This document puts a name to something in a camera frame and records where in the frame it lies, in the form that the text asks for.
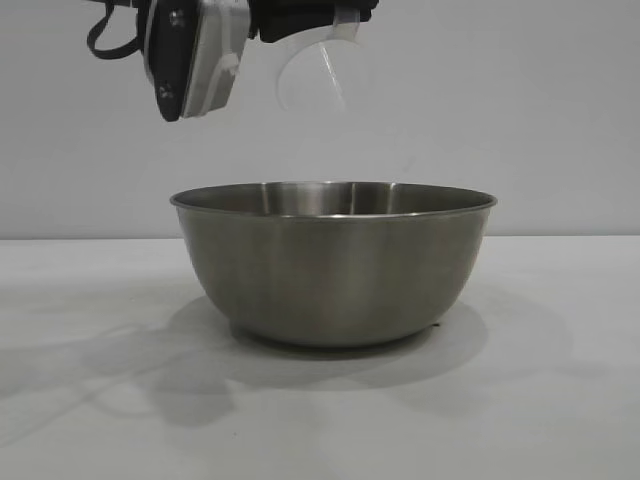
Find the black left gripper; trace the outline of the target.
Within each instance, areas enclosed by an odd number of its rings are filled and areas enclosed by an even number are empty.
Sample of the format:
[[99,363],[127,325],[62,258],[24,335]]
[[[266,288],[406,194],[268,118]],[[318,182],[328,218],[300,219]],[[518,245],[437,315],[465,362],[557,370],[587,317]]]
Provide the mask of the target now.
[[275,43],[291,35],[329,26],[339,8],[355,10],[361,22],[371,19],[378,0],[255,0],[249,1],[248,37]]

